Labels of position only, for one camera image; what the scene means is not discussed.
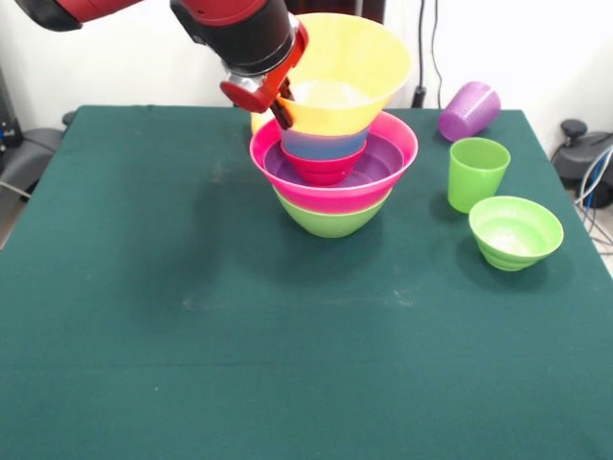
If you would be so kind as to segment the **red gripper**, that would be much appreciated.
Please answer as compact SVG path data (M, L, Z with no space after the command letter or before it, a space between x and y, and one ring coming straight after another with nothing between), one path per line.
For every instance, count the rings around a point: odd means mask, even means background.
M292 46L288 55L277 67L262 75L252 77L228 72L220 84L220 89L225 96L245 110L268 110L270 108L283 130L292 128L293 120L279 98L294 101L288 75L299 63L308 44L306 27L300 21L291 21L290 25Z

